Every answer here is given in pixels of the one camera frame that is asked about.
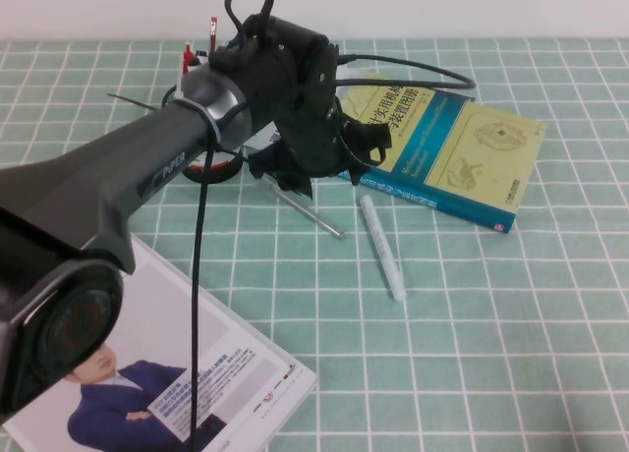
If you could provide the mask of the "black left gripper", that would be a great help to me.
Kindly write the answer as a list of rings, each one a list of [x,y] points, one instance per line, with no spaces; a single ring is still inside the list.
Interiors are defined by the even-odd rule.
[[[284,192],[312,199],[312,176],[343,170],[345,151],[326,118],[335,105],[338,47],[313,30],[271,16],[249,16],[245,46],[232,40],[217,51],[215,69],[244,95],[252,132],[272,123],[280,139],[248,156],[249,170],[259,180],[277,180]]]

